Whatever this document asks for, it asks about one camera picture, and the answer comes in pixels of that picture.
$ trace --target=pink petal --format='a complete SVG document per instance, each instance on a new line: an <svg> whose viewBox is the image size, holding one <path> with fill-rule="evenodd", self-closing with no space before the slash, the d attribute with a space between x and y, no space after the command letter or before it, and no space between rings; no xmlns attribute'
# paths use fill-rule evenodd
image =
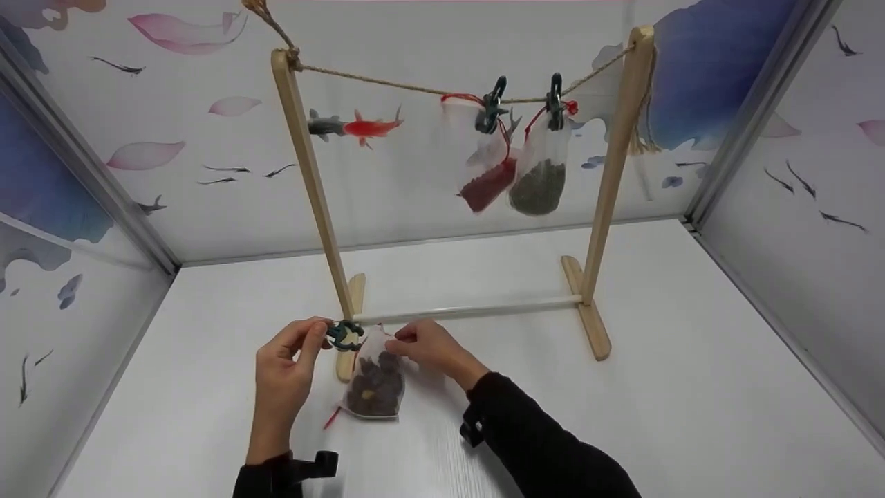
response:
<svg viewBox="0 0 885 498"><path fill-rule="evenodd" d="M778 113L772 114L765 129L762 130L762 136L765 138L782 138L785 136L799 135L802 135L802 130L793 128Z"/></svg>
<svg viewBox="0 0 885 498"><path fill-rule="evenodd" d="M129 18L129 22L148 40L168 51L204 55L236 40L246 28L246 19L244 12L224 12L220 24L203 26L166 14L141 14Z"/></svg>
<svg viewBox="0 0 885 498"><path fill-rule="evenodd" d="M217 114L219 116L227 116L234 117L239 116L240 114L246 113L252 107L261 104L261 101L257 98L250 97L228 97L222 98L215 104L212 104L212 107L209 108L209 113Z"/></svg>
<svg viewBox="0 0 885 498"><path fill-rule="evenodd" d="M234 14L233 12L225 12L221 14L221 32L227 34L227 31L230 30L230 25L234 23Z"/></svg>
<svg viewBox="0 0 885 498"><path fill-rule="evenodd" d="M183 148L184 142L175 144L136 142L123 145L113 153L108 161L108 167L136 171L161 167L174 159Z"/></svg>
<svg viewBox="0 0 885 498"><path fill-rule="evenodd" d="M864 134L880 147L885 147L885 120L869 120L858 123L860 129L864 130Z"/></svg>

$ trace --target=hand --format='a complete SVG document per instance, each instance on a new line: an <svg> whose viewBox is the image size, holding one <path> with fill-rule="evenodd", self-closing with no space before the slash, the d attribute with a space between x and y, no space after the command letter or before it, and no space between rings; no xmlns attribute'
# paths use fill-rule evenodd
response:
<svg viewBox="0 0 885 498"><path fill-rule="evenodd" d="M330 323L316 316L292 322L255 354L255 414L246 464L289 451L292 424L311 392L317 354L331 347L326 342Z"/></svg>
<svg viewBox="0 0 885 498"><path fill-rule="evenodd" d="M384 347L422 367L441 371L470 391L489 369L464 349L439 323L430 319L409 323Z"/></svg>

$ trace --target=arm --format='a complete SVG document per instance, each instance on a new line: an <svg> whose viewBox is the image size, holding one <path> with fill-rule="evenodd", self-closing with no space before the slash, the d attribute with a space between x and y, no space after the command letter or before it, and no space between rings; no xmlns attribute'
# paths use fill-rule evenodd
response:
<svg viewBox="0 0 885 498"><path fill-rule="evenodd" d="M617 462L563 429L509 378L487 373L467 399L465 420L481 422L482 437L526 497L639 498Z"/></svg>
<svg viewBox="0 0 885 498"><path fill-rule="evenodd" d="M511 380L490 372L438 323L410 323L388 351L441 371L467 393L465 421L476 425L527 498L638 498L620 465L578 441Z"/></svg>
<svg viewBox="0 0 885 498"><path fill-rule="evenodd" d="M316 317L292 322L258 349L249 451L236 478L234 498L303 496L304 472L295 470L289 438L311 391L319 350L328 346L327 326L328 320Z"/></svg>

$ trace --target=wooden base foot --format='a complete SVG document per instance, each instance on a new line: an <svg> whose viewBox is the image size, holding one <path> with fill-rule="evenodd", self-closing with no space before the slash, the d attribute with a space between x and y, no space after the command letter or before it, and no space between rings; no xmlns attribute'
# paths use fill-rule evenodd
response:
<svg viewBox="0 0 885 498"><path fill-rule="evenodd" d="M560 261L562 262L562 269L566 273L566 280L568 280L568 287L571 289L572 294L580 294L581 280L583 278L581 264L572 256L563 256ZM608 332L605 331L605 325L603 325L602 317L599 316L596 302L593 301L593 306L584 306L578 303L578 315L581 316L584 332L587 333L587 338L590 340L593 356L598 362L608 358L609 354L612 353L612 342L609 340Z"/></svg>
<svg viewBox="0 0 885 498"><path fill-rule="evenodd" d="M352 276L347 283L347 287L350 290L350 300L353 303L354 315L362 313L363 295L366 292L366 274L357 273ZM351 344L358 340L357 334L349 334L343 343ZM350 382L350 376L353 373L353 359L356 355L356 351L339 351L338 357L335 358L335 376L345 384Z"/></svg>

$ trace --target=dark seeds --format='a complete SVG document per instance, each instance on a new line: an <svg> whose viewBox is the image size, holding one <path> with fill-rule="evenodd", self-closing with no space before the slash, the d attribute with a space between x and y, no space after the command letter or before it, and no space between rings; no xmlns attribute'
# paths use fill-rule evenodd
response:
<svg viewBox="0 0 885 498"><path fill-rule="evenodd" d="M566 187L566 165L543 160L524 174L510 189L510 205L528 216L556 211Z"/></svg>
<svg viewBox="0 0 885 498"><path fill-rule="evenodd" d="M396 416L404 389L396 356L383 352L378 363L360 358L359 368L345 397L347 408L360 416Z"/></svg>

